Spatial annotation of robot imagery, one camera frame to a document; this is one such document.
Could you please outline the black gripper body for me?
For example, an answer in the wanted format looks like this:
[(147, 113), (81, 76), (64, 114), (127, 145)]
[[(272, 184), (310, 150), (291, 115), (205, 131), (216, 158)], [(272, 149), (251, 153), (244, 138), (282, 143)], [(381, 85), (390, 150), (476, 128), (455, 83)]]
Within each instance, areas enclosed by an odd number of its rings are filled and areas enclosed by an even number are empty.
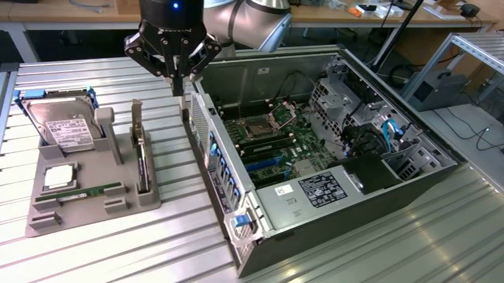
[(140, 1), (139, 34), (155, 54), (163, 56), (165, 77), (191, 73), (191, 56), (205, 38), (203, 1)]

